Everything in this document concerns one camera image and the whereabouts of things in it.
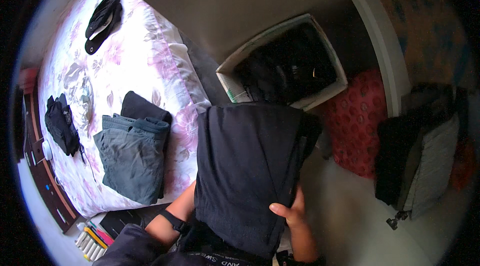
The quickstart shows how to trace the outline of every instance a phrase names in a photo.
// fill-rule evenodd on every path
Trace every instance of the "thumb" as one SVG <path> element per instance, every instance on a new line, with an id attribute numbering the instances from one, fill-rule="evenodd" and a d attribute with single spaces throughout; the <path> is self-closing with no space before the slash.
<path id="1" fill-rule="evenodd" d="M 291 210 L 280 203 L 272 203 L 269 208 L 273 213 L 285 218 L 291 215 Z"/>

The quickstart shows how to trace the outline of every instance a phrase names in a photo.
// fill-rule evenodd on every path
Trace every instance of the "red polka dot fabric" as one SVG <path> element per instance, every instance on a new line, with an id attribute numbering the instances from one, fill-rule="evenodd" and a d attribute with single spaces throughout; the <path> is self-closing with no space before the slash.
<path id="1" fill-rule="evenodd" d="M 387 102 L 379 70 L 357 75 L 349 87 L 323 104 L 335 162 L 364 178 L 375 176 L 378 124 L 387 119 Z"/>

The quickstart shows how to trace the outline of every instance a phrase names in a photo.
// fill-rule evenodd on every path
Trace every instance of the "white box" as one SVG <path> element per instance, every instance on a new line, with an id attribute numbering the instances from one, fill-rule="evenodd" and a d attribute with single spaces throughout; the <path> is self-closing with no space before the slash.
<path id="1" fill-rule="evenodd" d="M 326 88 L 322 89 L 320 92 L 310 95 L 308 97 L 302 98 L 297 102 L 291 104 L 291 107 L 301 108 L 305 111 L 316 107 L 317 105 L 327 101 L 333 96 L 339 94 L 341 91 L 347 88 L 347 77 L 343 71 L 342 65 L 340 64 L 339 58 L 333 50 L 332 44 L 327 39 L 324 31 L 315 21 L 315 19 L 310 14 L 304 14 L 298 17 L 294 17 L 285 22 L 279 23 L 264 32 L 253 37 L 251 40 L 247 41 L 243 46 L 238 48 L 234 53 L 232 53 L 225 61 L 218 67 L 216 70 L 216 75 L 220 82 L 222 83 L 223 89 L 233 103 L 240 102 L 250 102 L 251 99 L 247 95 L 247 92 L 243 88 L 243 85 L 239 80 L 233 75 L 234 68 L 241 63 L 249 54 L 256 48 L 263 46 L 275 38 L 282 35 L 287 30 L 298 26 L 299 24 L 310 23 L 313 24 L 320 39 L 325 46 L 325 49 L 332 61 L 332 65 L 335 68 L 336 72 L 336 81 Z"/>

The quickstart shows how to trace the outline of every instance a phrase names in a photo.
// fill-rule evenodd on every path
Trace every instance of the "white floor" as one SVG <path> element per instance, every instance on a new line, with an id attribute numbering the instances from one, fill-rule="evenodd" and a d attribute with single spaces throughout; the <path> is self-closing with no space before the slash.
<path id="1" fill-rule="evenodd" d="M 84 258 L 83 252 L 75 246 L 75 239 L 80 235 L 80 231 L 74 225 L 65 235 L 62 233 L 43 202 L 25 159 L 18 164 L 18 171 L 24 200 L 50 258 L 62 266 L 91 265 Z"/>
<path id="2" fill-rule="evenodd" d="M 396 211 L 375 198 L 374 182 L 324 161 L 305 162 L 301 183 L 309 222 L 329 265 L 434 265 L 442 257 L 470 202 L 471 187 L 448 190 L 417 220 L 386 223 Z"/>

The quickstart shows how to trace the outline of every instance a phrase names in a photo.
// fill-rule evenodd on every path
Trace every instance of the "floral bedspread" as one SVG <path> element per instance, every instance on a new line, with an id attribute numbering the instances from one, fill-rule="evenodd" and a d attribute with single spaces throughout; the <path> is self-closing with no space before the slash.
<path id="1" fill-rule="evenodd" d="M 142 0 L 120 0 L 121 25 L 95 54 L 88 55 L 85 30 L 101 1 L 71 0 L 57 22 L 38 77 L 40 125 L 52 148 L 52 167 L 74 207 L 85 217 L 142 207 L 102 183 L 105 172 L 93 141 L 102 129 L 102 115 L 120 113 L 128 91 L 173 115 L 165 157 L 165 196 L 159 203 L 173 201 L 196 178 L 196 119 L 210 106 L 177 28 Z M 83 77 L 89 78 L 93 91 L 91 115 L 84 128 L 80 128 L 82 122 L 75 115 L 85 111 L 75 110 L 76 105 L 69 102 L 85 147 L 86 164 L 78 152 L 74 157 L 63 153 L 44 120 L 50 95 L 55 98 L 65 93 L 68 100 L 64 78 L 74 63 L 84 71 Z"/>

